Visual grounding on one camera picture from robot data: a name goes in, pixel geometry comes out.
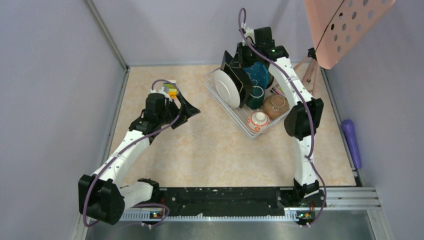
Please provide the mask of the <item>stacked colourful toy blocks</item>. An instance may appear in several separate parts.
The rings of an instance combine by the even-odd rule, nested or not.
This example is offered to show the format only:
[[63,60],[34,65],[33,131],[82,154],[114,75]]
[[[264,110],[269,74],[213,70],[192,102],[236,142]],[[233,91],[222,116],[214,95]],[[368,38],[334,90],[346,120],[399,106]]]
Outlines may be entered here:
[[163,85],[163,91],[169,95],[171,99],[177,99],[177,94],[179,91],[170,83],[164,83]]

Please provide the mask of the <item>brown speckled ceramic bowl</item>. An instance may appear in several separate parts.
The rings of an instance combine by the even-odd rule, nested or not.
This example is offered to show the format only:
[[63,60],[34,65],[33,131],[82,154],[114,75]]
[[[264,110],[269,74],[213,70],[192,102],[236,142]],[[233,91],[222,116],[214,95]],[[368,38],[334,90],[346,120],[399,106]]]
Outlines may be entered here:
[[272,120],[278,119],[290,109],[285,96],[273,94],[268,96],[262,105],[262,111]]

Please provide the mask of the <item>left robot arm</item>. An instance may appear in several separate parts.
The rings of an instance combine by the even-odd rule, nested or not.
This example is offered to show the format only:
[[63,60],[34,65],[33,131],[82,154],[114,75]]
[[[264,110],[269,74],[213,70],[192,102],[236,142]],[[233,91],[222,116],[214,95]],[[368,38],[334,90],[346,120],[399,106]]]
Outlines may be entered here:
[[130,124],[116,150],[101,167],[79,179],[78,206],[85,226],[90,226],[88,218],[114,225],[127,209],[140,203],[154,207],[160,202],[156,181],[143,178],[126,186],[122,186],[122,182],[159,133],[176,129],[201,113],[181,93],[176,97],[180,106],[168,94],[152,91],[146,98],[145,108]]

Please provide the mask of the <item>round white plate red lettering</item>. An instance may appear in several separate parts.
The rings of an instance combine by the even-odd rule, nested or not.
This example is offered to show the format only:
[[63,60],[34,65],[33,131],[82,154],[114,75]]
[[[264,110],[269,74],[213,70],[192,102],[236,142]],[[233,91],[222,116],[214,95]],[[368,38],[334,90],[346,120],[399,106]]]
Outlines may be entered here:
[[215,88],[221,99],[230,107],[238,108],[241,100],[238,89],[230,78],[223,70],[216,70],[213,74]]

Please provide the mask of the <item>orange patterned white bowl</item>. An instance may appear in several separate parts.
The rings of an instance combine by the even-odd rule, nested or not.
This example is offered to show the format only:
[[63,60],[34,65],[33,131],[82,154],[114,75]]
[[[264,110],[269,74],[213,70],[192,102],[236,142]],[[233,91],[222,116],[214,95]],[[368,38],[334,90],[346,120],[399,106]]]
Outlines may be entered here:
[[270,124],[270,118],[263,111],[255,111],[247,118],[246,123],[251,132],[260,133]]

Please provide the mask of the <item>square floral ceramic plate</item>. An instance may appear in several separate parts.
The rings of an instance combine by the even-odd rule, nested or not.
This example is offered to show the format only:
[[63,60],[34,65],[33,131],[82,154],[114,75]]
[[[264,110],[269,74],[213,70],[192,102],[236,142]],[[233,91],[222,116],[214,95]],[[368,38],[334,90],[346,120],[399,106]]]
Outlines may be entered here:
[[232,59],[232,55],[227,50],[225,50],[223,53],[220,70],[228,74],[236,85],[240,96],[240,105],[238,108],[242,108],[246,104],[246,101],[252,92],[253,83],[242,68],[229,66],[229,63]]

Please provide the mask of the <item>pink perforated board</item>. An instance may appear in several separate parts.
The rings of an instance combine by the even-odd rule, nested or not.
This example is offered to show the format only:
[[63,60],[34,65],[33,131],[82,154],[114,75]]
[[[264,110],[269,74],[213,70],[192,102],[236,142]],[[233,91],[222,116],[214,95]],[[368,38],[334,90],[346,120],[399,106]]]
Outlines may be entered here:
[[393,7],[395,0],[305,0],[317,63],[333,68]]

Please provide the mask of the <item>dark green ceramic mug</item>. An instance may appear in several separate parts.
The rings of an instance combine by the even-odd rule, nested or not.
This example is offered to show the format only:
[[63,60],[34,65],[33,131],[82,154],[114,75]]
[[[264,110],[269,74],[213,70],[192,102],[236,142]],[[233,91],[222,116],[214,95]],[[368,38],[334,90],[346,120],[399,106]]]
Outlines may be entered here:
[[249,97],[246,100],[246,105],[252,110],[256,110],[262,107],[265,99],[265,91],[262,87],[255,85],[252,88],[252,91]]

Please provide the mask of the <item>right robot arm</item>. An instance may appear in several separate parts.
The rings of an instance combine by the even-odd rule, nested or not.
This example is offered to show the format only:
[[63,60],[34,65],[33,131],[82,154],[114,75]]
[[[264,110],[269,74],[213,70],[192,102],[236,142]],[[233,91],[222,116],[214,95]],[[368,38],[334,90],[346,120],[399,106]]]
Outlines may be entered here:
[[238,30],[243,41],[237,44],[230,66],[236,70],[255,63],[264,64],[288,101],[289,112],[284,119],[284,128],[294,141],[293,200],[299,206],[307,206],[320,191],[314,166],[314,148],[324,102],[305,89],[292,66],[289,53],[282,45],[275,45],[270,27],[252,29],[241,25]]

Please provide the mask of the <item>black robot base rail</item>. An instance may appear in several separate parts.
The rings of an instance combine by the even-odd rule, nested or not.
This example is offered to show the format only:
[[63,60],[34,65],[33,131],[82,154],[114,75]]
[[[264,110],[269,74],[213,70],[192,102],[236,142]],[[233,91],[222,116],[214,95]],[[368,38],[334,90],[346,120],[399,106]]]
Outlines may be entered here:
[[325,200],[324,192],[302,198],[293,187],[168,187],[153,191],[143,203],[164,204],[168,207],[185,204],[247,203],[282,204],[285,207],[319,207]]

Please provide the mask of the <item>pink green toy brick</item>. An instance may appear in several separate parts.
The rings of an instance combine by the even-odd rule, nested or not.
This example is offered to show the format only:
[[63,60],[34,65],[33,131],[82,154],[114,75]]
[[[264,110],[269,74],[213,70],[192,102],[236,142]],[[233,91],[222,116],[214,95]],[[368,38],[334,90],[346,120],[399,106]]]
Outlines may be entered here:
[[279,95],[279,96],[284,96],[284,93],[281,91],[281,89],[277,86],[273,86],[270,91],[275,94],[275,95]]

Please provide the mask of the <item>pink tripod stand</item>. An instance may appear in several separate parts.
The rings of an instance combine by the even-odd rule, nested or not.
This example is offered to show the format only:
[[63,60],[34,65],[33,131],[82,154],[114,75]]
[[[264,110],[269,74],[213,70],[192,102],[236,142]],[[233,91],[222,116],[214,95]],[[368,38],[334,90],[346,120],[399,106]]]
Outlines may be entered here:
[[316,50],[314,47],[307,50],[307,55],[299,63],[297,63],[293,69],[296,71],[299,67],[308,61],[306,71],[301,79],[303,84],[312,83],[312,89],[308,90],[313,97],[316,96],[316,85],[319,75],[320,66],[317,61]]

